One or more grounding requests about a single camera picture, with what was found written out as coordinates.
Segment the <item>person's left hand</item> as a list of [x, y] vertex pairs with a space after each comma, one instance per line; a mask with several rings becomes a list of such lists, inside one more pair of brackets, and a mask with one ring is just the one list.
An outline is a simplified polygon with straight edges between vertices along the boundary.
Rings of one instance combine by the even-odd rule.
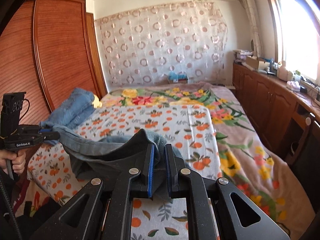
[[7, 150], [0, 150], [0, 167], [1, 169], [7, 173], [7, 160], [12, 161], [12, 169], [13, 171], [21, 175], [24, 171], [25, 167], [25, 157], [26, 157], [26, 149], [19, 150], [17, 153], [10, 152]]

